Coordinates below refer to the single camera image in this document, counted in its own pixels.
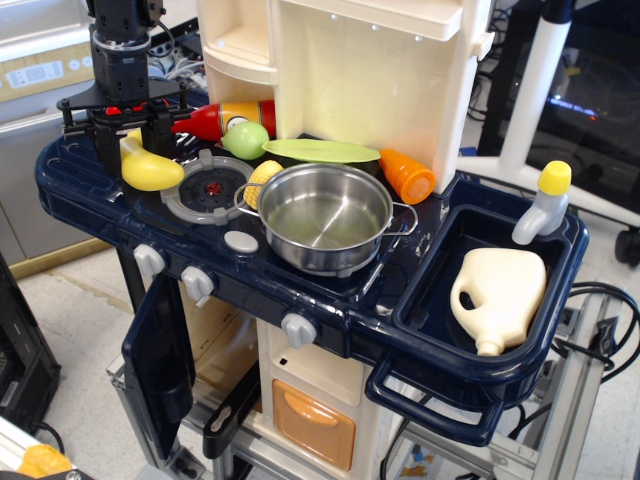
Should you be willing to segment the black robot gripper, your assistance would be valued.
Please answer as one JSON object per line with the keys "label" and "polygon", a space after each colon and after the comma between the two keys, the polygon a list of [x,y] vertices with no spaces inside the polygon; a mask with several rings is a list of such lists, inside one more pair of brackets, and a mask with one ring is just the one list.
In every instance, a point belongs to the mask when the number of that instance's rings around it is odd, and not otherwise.
{"label": "black robot gripper", "polygon": [[[63,136],[94,137],[106,172],[121,177],[120,130],[141,126],[143,148],[169,157],[174,145],[173,123],[186,119],[189,87],[176,81],[151,79],[148,42],[92,42],[94,83],[85,91],[63,98],[57,108],[63,115]],[[148,103],[148,110],[133,115],[108,116],[109,106]]]}

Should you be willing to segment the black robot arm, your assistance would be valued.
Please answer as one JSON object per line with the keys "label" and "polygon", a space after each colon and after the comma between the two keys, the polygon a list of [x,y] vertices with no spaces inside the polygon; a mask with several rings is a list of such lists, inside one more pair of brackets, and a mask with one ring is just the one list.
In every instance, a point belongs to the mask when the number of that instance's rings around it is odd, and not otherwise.
{"label": "black robot arm", "polygon": [[161,1],[89,1],[94,83],[57,103],[65,137],[85,135],[108,174],[122,175],[120,139],[139,128],[142,146],[154,154],[170,151],[172,127],[187,119],[190,88],[148,74],[149,31],[166,10]]}

